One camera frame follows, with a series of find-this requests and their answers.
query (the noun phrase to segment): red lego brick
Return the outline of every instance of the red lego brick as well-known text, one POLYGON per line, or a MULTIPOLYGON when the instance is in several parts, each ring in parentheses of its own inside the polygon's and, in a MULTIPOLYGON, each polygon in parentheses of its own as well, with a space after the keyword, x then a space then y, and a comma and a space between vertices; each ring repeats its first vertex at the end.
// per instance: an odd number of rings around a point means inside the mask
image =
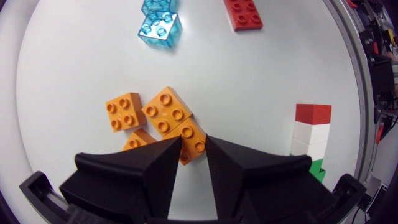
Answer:
POLYGON ((262 21, 252 0, 224 0, 235 31, 261 29, 262 21))
POLYGON ((296 121, 306 124, 330 124, 331 105, 296 105, 296 121))

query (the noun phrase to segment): cable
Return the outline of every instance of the cable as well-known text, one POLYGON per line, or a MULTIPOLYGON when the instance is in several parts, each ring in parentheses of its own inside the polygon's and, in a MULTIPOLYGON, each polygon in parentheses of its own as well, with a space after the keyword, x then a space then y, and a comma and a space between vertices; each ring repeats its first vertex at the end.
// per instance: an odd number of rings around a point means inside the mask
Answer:
POLYGON ((354 215, 354 217, 353 217, 353 221, 351 222, 351 224, 354 224, 355 217, 356 217, 356 214, 358 214, 358 212, 359 212, 359 207, 358 207, 358 209, 357 209, 356 212, 355 212, 355 215, 354 215))

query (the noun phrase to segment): red 2x2 brick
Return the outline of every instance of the red 2x2 brick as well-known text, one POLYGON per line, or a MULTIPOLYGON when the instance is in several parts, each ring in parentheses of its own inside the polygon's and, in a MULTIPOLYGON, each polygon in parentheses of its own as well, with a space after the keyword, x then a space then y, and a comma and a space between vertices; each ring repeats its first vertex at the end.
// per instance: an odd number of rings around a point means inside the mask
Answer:
POLYGON ((252 0, 224 0, 235 31, 261 29, 262 21, 252 0))

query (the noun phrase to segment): black mechanical part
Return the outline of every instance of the black mechanical part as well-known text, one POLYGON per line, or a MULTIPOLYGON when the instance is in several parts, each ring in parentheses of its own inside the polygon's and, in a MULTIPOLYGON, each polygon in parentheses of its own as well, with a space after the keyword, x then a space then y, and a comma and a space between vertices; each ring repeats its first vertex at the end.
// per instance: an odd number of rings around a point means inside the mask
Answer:
POLYGON ((346 174, 333 194, 308 171, 308 156, 276 156, 211 136, 206 153, 219 218, 240 223, 340 221, 365 188, 346 174))
POLYGON ((110 220, 167 218, 181 137, 107 155, 77 154, 78 170, 60 186, 68 203, 110 220))
POLYGON ((207 136, 218 220, 168 220, 180 149, 177 137, 115 154, 78 154, 78 170, 60 187, 66 201, 41 172, 20 188, 48 222, 61 224, 337 223, 365 191, 346 174, 331 194, 308 172, 308 156, 276 156, 207 136))

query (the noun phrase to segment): white table surface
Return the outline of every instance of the white table surface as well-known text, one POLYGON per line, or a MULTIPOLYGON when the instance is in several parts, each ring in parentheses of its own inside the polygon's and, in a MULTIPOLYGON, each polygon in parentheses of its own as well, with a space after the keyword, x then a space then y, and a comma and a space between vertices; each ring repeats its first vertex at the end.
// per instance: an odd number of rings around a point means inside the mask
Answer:
MULTIPOLYGON (((138 38, 142 1, 41 0, 17 68, 17 112, 33 171, 54 188, 79 152, 118 152, 104 102, 126 92, 145 104, 173 87, 210 135, 288 155, 296 103, 332 105, 324 184, 354 173, 359 100, 351 60, 324 3, 255 1, 260 31, 234 32, 222 0, 181 0, 173 50, 138 38)), ((155 129, 145 129, 160 140, 155 129)), ((169 218, 216 218, 205 155, 178 167, 169 218)))

